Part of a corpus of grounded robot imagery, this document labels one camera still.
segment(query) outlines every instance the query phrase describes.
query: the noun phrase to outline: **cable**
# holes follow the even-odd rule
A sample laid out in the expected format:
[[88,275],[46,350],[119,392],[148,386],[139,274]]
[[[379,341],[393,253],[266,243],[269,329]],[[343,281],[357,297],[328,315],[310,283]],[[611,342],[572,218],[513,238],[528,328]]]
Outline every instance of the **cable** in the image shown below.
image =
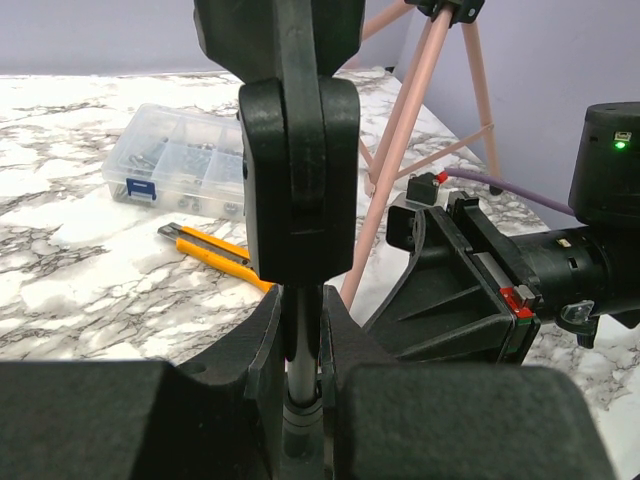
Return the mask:
[[550,208],[551,210],[555,210],[556,212],[564,213],[565,215],[569,215],[571,217],[575,216],[573,210],[568,205],[556,202],[555,200],[551,200],[550,198],[544,197],[538,193],[532,192],[517,185],[513,185],[509,182],[505,182],[504,180],[501,180],[499,178],[494,178],[489,175],[483,175],[481,173],[470,172],[461,168],[445,168],[444,171],[450,177],[463,178],[465,180],[484,183],[486,185],[511,192],[515,195],[518,195],[519,197],[526,198],[527,200],[531,200],[532,202]]

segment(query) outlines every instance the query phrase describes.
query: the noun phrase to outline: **pink tripod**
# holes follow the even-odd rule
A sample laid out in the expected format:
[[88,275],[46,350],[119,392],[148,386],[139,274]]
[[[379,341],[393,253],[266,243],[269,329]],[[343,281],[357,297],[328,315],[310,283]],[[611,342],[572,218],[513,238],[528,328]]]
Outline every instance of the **pink tripod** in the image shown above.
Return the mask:
[[[396,0],[392,6],[365,24],[362,35],[363,41],[408,13],[411,9],[413,9],[412,5],[405,4],[403,0]],[[356,243],[353,268],[347,273],[340,291],[342,300],[347,308],[350,308],[353,303],[376,233],[382,221],[389,195],[394,182],[398,178],[408,175],[480,138],[484,138],[485,141],[489,172],[493,176],[500,176],[496,140],[493,132],[493,118],[489,104],[489,90],[484,71],[477,22],[463,23],[461,25],[482,128],[477,133],[400,170],[422,101],[447,37],[452,17],[453,8],[447,6],[438,14],[435,21],[426,21],[389,122],[373,157],[367,150],[366,145],[360,141],[360,153],[369,165],[369,175],[367,182],[365,182],[367,183],[367,193],[370,196],[372,195],[373,198]]]

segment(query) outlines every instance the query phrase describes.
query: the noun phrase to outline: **red clip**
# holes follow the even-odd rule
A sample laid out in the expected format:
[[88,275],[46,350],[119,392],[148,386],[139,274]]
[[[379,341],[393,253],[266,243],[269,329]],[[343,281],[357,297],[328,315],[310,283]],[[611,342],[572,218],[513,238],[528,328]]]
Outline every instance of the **red clip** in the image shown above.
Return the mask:
[[501,288],[500,293],[506,300],[507,304],[511,307],[511,310],[513,310],[513,313],[516,314],[516,317],[518,317],[521,320],[533,318],[533,312],[531,310],[529,310],[527,307],[518,306],[513,295],[512,287]]
[[436,175],[436,180],[438,180],[438,183],[440,185],[442,185],[448,179],[449,179],[449,174],[447,172],[441,172],[438,175]]

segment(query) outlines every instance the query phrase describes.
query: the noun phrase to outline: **plastic storage box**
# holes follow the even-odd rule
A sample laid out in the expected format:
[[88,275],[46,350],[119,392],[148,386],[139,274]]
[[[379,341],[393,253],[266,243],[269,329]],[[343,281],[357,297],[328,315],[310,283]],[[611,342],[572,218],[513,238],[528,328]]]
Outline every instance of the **plastic storage box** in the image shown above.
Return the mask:
[[143,105],[102,166],[117,201],[243,219],[236,120]]

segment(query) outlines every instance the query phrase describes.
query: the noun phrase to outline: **tripod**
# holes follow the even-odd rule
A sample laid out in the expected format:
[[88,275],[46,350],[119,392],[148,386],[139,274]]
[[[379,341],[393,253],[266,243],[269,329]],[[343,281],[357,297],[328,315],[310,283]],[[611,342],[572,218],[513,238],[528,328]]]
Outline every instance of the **tripod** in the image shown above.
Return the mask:
[[[371,156],[362,140],[359,144],[360,153],[369,165],[369,173],[365,180],[365,190],[373,198],[356,243],[353,268],[347,273],[340,291],[342,300],[347,307],[351,307],[353,303],[384,215],[389,194],[397,179],[480,138],[484,138],[485,141],[491,175],[500,176],[493,118],[489,103],[489,90],[484,71],[478,26],[475,23],[484,0],[406,0],[406,2],[417,5],[407,5],[403,0],[396,0],[392,6],[367,22],[363,29],[363,40],[365,40],[409,12],[414,6],[417,6],[422,13],[429,17],[375,155]],[[409,145],[411,133],[433,77],[447,33],[449,28],[456,23],[462,24],[481,129],[473,135],[400,170],[402,159]]]

